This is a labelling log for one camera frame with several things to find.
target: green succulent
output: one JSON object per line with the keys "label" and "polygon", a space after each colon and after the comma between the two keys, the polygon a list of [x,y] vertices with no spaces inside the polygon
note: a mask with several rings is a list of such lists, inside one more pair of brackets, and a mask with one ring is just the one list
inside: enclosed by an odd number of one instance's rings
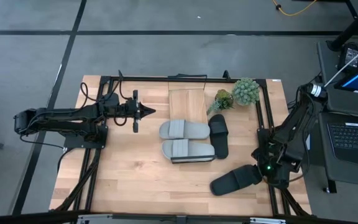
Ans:
{"label": "green succulent", "polygon": [[250,78],[241,78],[236,81],[232,91],[234,101],[241,106],[259,101],[259,84]]}
{"label": "green succulent", "polygon": [[210,114],[212,111],[217,113],[221,110],[221,109],[219,109],[220,107],[221,107],[220,102],[215,100],[212,102],[211,106],[209,106],[208,110],[206,111],[206,114]]}
{"label": "green succulent", "polygon": [[215,113],[220,112],[221,110],[233,108],[233,96],[226,90],[218,90],[218,93],[215,96],[215,100],[212,102],[207,110],[207,114],[214,111]]}

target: wire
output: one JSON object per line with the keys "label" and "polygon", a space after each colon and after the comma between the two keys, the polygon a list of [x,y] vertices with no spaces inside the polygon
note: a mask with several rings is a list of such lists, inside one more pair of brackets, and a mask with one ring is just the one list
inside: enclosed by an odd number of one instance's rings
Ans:
{"label": "wire", "polygon": [[60,169],[60,163],[62,162],[63,157],[65,157],[65,155],[69,152],[71,152],[71,150],[73,150],[73,148],[68,148],[67,151],[65,151],[59,158],[59,161],[57,162],[57,172],[59,173],[59,169]]}
{"label": "wire", "polygon": [[120,79],[118,79],[118,82],[117,82],[116,86],[111,90],[111,92],[114,93],[114,91],[116,90],[118,84],[119,84],[121,81],[122,81],[122,78],[120,77]]}
{"label": "wire", "polygon": [[49,144],[49,143],[44,143],[44,142],[27,141],[27,140],[24,140],[24,139],[23,139],[23,136],[24,136],[24,135],[21,135],[19,139],[20,139],[21,141],[24,141],[24,142],[27,142],[27,143],[41,144],[41,145],[45,145],[45,146],[54,146],[54,147],[58,147],[58,148],[60,148],[60,149],[63,149],[63,147],[58,146],[58,145],[54,145],[54,144]]}
{"label": "wire", "polygon": [[119,124],[119,123],[117,122],[116,118],[114,118],[113,120],[114,120],[114,122],[115,122],[115,124],[116,124],[117,126],[123,126],[123,125],[125,125],[125,124],[127,123],[127,118],[124,118],[124,122],[123,122],[122,124]]}
{"label": "wire", "polygon": [[84,96],[85,96],[85,102],[84,102],[84,104],[82,105],[81,108],[83,108],[83,107],[85,106],[86,100],[88,100],[88,99],[89,99],[89,100],[92,100],[92,101],[97,101],[96,99],[90,98],[90,97],[88,96],[88,86],[86,85],[85,82],[81,82],[81,84],[80,84],[80,90],[81,90],[82,94],[84,94]]}
{"label": "wire", "polygon": [[[309,84],[309,83],[311,83],[313,80],[315,80],[320,74],[321,74],[321,71],[320,71],[315,77],[313,77],[313,79],[310,80],[307,84]],[[296,89],[295,100],[293,100],[293,101],[287,103],[287,107],[288,107],[289,110],[292,109],[292,108],[294,108],[295,105],[296,105],[296,102],[298,101],[299,89],[300,89],[300,87],[298,87],[298,89]]]}
{"label": "wire", "polygon": [[305,171],[302,171],[302,174],[300,176],[295,177],[292,180],[289,180],[288,183],[296,181],[296,180],[299,180],[300,178],[304,177],[309,172],[309,168],[310,168],[309,150],[308,150],[308,147],[306,145],[306,131],[307,131],[306,129],[309,127],[310,121],[312,120],[312,118],[314,118],[316,116],[316,115],[314,115],[316,107],[315,107],[313,99],[310,97],[310,95],[306,94],[306,96],[308,96],[309,100],[311,101],[311,105],[312,105],[311,116],[310,116],[308,122],[305,125],[305,129],[302,132],[302,143],[303,143],[303,147],[305,149],[305,154],[306,154],[306,158],[307,158],[307,161],[308,161],[308,166],[306,167]]}
{"label": "wire", "polygon": [[274,4],[276,5],[276,9],[280,10],[280,12],[286,16],[297,16],[299,14],[301,14],[302,12],[304,12],[305,10],[307,10],[312,4],[314,4],[317,0],[314,0],[312,3],[310,3],[308,6],[306,6],[304,9],[300,10],[299,12],[293,13],[293,14],[288,14],[286,12],[283,11],[283,9],[281,9],[281,5],[278,4],[276,2],[276,0],[273,0]]}
{"label": "wire", "polygon": [[259,171],[259,175],[262,177],[262,180],[264,180],[264,182],[266,184],[269,184],[271,186],[278,186],[279,184],[273,184],[273,183],[270,183],[267,178],[264,178],[264,176],[262,175],[262,171],[260,170],[260,166],[259,166],[259,156],[258,158],[256,159],[256,166],[258,167],[258,171]]}
{"label": "wire", "polygon": [[[82,110],[82,109],[85,107],[86,101],[87,101],[88,99],[94,100],[94,99],[92,99],[92,98],[90,98],[90,97],[88,96],[88,86],[86,85],[86,83],[82,82],[81,85],[80,85],[80,89],[81,89],[81,92],[85,95],[85,101],[84,101],[84,103],[82,104],[82,106],[81,106],[80,108],[75,109],[75,110],[72,110],[72,111],[70,111],[69,113],[75,113],[75,112],[78,112],[78,111]],[[61,112],[46,111],[46,112],[43,112],[43,113],[39,113],[39,114],[35,115],[33,118],[31,118],[31,120],[30,120],[30,122],[29,122],[29,125],[28,125],[24,130],[22,130],[22,132],[23,132],[23,131],[26,131],[26,130],[27,130],[29,127],[31,127],[35,122],[37,122],[37,121],[35,120],[36,118],[38,118],[38,117],[41,116],[41,115],[48,114],[48,113],[62,114],[62,113],[67,113],[67,111],[61,111]]]}
{"label": "wire", "polygon": [[130,100],[131,98],[130,97],[125,97],[122,95],[122,91],[121,91],[121,83],[122,83],[122,80],[124,79],[124,76],[122,75],[121,71],[118,70],[118,75],[119,75],[119,94],[121,95],[121,97],[123,97],[125,100]]}

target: wooden table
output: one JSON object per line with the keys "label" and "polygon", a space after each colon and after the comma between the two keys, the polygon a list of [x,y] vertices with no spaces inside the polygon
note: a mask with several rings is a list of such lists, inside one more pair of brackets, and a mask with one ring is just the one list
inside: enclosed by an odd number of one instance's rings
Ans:
{"label": "wooden table", "polygon": [[[84,76],[89,96],[96,97],[100,76]],[[202,88],[204,83],[134,82],[122,83],[124,96],[139,91],[139,100],[157,110],[139,121],[139,132],[132,132],[132,120],[119,127],[109,119],[108,140],[101,152],[92,212],[187,214],[228,216],[272,216],[268,186],[264,182],[251,185],[231,194],[214,196],[209,183],[244,164],[255,164],[251,152],[258,147],[256,130],[259,127],[256,107],[235,106],[222,112],[229,130],[229,156],[212,162],[172,164],[162,154],[160,125],[169,120],[168,93],[170,90]],[[233,83],[207,83],[206,107],[220,89],[231,91]],[[267,80],[267,89],[275,125],[281,124],[288,110],[280,80]],[[267,115],[261,94],[264,123]],[[84,96],[79,92],[76,106]],[[84,149],[75,149],[61,163],[50,208],[56,208],[73,190],[80,175]],[[291,178],[299,174],[291,173]],[[292,182],[289,191],[307,212],[311,212],[303,179]],[[84,207],[85,189],[81,198]],[[279,212],[283,213],[279,191],[276,190]]]}

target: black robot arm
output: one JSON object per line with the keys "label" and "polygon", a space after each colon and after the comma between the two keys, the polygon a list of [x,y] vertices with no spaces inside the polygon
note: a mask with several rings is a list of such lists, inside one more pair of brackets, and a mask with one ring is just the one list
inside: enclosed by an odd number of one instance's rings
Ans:
{"label": "black robot arm", "polygon": [[138,132],[137,122],[155,110],[138,102],[137,90],[133,98],[119,103],[118,95],[109,93],[93,105],[80,109],[29,109],[15,115],[15,132],[27,136],[39,131],[55,131],[66,137],[65,147],[104,146],[107,130],[98,123],[108,118],[133,118],[133,131]]}
{"label": "black robot arm", "polygon": [[316,103],[324,104],[327,100],[325,90],[314,84],[300,86],[297,94],[295,107],[282,125],[258,131],[259,148],[252,153],[260,174],[278,189],[288,187],[290,172],[299,171],[307,152],[303,147],[293,147],[291,142],[299,134],[305,140],[320,112]]}

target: laptop keyboard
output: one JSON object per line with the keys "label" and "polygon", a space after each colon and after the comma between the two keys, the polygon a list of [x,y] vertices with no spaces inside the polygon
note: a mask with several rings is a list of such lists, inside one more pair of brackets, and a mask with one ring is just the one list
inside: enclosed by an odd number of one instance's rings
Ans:
{"label": "laptop keyboard", "polygon": [[358,149],[358,126],[328,124],[334,147]]}

